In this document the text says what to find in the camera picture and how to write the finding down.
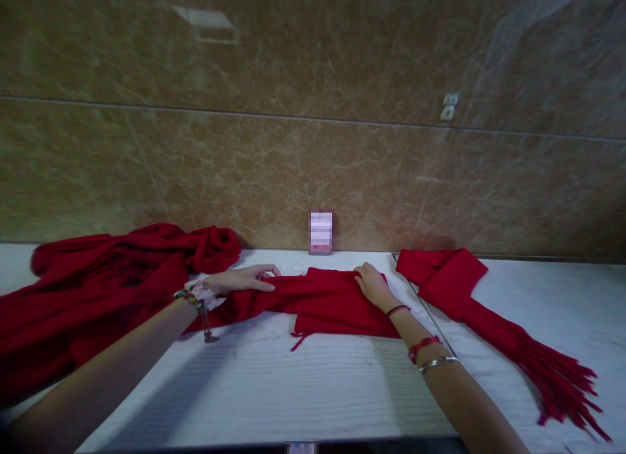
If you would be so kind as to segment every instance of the wooden table surface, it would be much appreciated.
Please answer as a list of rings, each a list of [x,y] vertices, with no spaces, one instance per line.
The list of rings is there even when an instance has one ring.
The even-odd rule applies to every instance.
[[[537,454],[626,453],[626,267],[481,260],[489,272],[472,297],[521,325],[535,340],[578,359],[598,374],[590,400],[595,419],[614,440],[606,443],[573,423],[537,425],[535,388],[518,367],[483,339],[424,302],[440,332]]]
[[[0,245],[0,294],[31,284],[33,246]],[[614,439],[597,441],[571,422],[539,416],[532,386],[515,365],[415,295],[391,254],[245,250],[235,267],[274,263],[285,275],[310,266],[350,270],[368,261],[431,331],[443,335],[531,452],[626,453],[626,267],[482,260],[490,269],[473,296],[549,346],[598,373],[596,419]],[[79,452],[454,436],[399,340],[313,335],[295,352],[295,317],[266,312],[178,340]],[[34,403],[4,413],[5,422]]]
[[[389,253],[245,250],[235,267],[273,263],[283,275],[300,275],[364,261],[436,331]],[[28,284],[14,271],[7,275]],[[5,283],[3,292],[10,290]],[[217,329],[216,343],[204,344],[201,333],[178,340],[79,452],[455,435],[401,340],[312,335],[291,352],[294,321],[265,312]]]

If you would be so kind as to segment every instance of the brown wall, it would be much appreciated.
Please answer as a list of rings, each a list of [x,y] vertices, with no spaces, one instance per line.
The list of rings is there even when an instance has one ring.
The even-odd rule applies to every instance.
[[[626,256],[626,0],[1,3],[0,240]]]

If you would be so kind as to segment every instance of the red knit fabric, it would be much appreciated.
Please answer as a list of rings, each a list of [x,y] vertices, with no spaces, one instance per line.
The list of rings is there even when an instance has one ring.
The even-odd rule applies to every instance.
[[[170,303],[189,271],[223,271],[240,253],[230,229],[171,224],[38,247],[40,280],[0,298],[0,404],[89,361]]]
[[[588,423],[606,441],[611,441],[588,406],[598,412],[602,410],[585,396],[585,393],[597,395],[591,379],[596,374],[574,358],[533,340],[519,325],[472,299],[471,292],[487,267],[467,249],[403,250],[396,270],[419,286],[419,295],[425,301],[449,318],[464,322],[520,367],[541,394],[540,425],[551,417],[563,422],[567,416],[577,427],[584,429]]]
[[[209,313],[211,327],[255,317],[265,310],[296,314],[294,336],[313,333],[370,335],[399,339],[385,315],[361,292],[354,271],[309,268],[305,276],[275,277],[272,292],[238,291]]]
[[[0,404],[83,365],[170,303],[190,271],[223,271],[240,252],[230,229],[185,234],[171,224],[38,247],[31,267],[40,280],[0,298]],[[209,313],[209,321],[219,327],[273,310],[298,315],[294,336],[399,338],[363,296],[355,275],[310,268],[305,276],[273,277],[273,292],[234,292]],[[199,320],[192,330],[201,330]]]

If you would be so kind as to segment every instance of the hand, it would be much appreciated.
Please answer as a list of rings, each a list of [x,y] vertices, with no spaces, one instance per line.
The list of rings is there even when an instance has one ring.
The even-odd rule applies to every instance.
[[[360,275],[355,276],[354,279],[359,283],[365,297],[385,314],[402,304],[391,293],[383,275],[374,266],[365,262],[363,266],[356,267],[354,271]]]
[[[271,277],[268,271],[274,273],[274,276],[280,276],[280,272],[275,265],[254,265],[246,268],[223,271],[216,275],[206,277],[202,281],[202,284],[205,289],[212,289],[216,295],[246,289],[269,292],[275,289],[274,285],[261,281],[262,279]]]

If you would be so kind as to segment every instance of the crumpled red cloth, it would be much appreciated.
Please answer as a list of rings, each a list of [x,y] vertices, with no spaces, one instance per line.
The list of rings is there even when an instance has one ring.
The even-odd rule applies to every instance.
[[[597,395],[591,379],[596,374],[576,359],[533,340],[519,325],[472,299],[474,287],[488,269],[467,249],[403,250],[396,270],[419,286],[421,298],[449,318],[465,323],[520,367],[541,394],[540,425],[551,417],[563,422],[567,416],[577,427],[585,429],[589,424],[606,441],[611,441],[588,406],[602,410],[585,396]]]
[[[0,297],[0,404],[89,361],[170,303],[190,271],[224,271],[240,253],[230,229],[171,224],[38,247],[40,280]]]

